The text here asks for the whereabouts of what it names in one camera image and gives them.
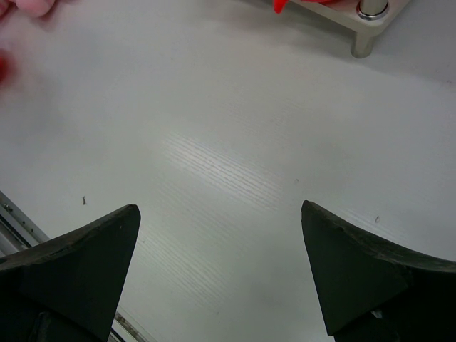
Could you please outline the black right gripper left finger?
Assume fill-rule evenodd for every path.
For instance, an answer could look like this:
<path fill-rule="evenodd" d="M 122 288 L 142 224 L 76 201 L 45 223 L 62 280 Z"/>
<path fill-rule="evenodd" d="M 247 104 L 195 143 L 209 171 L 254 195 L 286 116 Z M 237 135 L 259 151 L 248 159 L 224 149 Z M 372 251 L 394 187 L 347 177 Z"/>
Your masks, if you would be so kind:
<path fill-rule="evenodd" d="M 2 341 L 107 341 L 140 228 L 129 204 L 1 255 Z"/>

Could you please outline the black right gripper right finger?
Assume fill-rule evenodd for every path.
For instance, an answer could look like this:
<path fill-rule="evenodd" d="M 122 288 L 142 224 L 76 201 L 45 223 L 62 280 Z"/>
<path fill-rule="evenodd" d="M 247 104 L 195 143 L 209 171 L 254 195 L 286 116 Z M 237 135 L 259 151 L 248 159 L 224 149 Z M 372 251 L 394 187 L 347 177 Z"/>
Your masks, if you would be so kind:
<path fill-rule="evenodd" d="M 402 247 L 305 201 L 301 224 L 335 341 L 454 341 L 455 263 Z"/>

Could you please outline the white two-tier shelf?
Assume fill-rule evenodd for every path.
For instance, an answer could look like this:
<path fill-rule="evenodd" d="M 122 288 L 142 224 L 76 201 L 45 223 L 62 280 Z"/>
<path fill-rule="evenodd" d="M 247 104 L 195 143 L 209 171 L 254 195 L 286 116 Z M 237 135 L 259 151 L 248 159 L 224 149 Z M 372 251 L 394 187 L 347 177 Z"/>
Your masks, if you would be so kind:
<path fill-rule="evenodd" d="M 371 54 L 376 38 L 409 4 L 409 0 L 295 3 L 354 32 L 352 56 L 365 58 Z"/>

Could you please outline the red shark plush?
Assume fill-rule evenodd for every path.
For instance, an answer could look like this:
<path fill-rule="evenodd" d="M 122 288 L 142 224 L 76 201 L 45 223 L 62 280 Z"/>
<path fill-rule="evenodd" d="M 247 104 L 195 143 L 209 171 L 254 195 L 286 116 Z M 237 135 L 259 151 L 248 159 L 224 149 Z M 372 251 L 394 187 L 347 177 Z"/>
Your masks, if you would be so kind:
<path fill-rule="evenodd" d="M 273 9 L 277 14 L 280 14 L 284 7 L 291 2 L 291 0 L 273 0 Z M 298 0 L 298 4 L 330 4 L 334 0 Z"/>
<path fill-rule="evenodd" d="M 0 60 L 0 86 L 1 88 L 5 88 L 14 78 L 14 62 L 5 51 L 1 52 Z"/>

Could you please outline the aluminium table edge rail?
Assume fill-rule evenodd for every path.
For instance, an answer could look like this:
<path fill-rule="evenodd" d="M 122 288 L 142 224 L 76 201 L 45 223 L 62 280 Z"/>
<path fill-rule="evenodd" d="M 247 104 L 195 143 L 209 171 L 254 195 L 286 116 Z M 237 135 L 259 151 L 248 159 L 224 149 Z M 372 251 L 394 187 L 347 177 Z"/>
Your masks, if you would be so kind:
<path fill-rule="evenodd" d="M 49 237 L 1 192 L 1 256 L 19 252 Z M 153 341 L 152 337 L 121 305 L 115 313 L 108 341 Z"/>

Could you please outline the pink striped plush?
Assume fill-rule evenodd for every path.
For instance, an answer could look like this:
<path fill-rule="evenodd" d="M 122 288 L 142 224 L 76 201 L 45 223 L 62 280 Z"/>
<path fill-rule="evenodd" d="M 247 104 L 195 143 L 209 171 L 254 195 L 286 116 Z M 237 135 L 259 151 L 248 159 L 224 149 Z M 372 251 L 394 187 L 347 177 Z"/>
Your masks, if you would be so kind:
<path fill-rule="evenodd" d="M 57 0 L 1 0 L 1 22 L 15 11 L 32 19 L 46 21 L 54 16 L 61 4 L 72 3 Z"/>

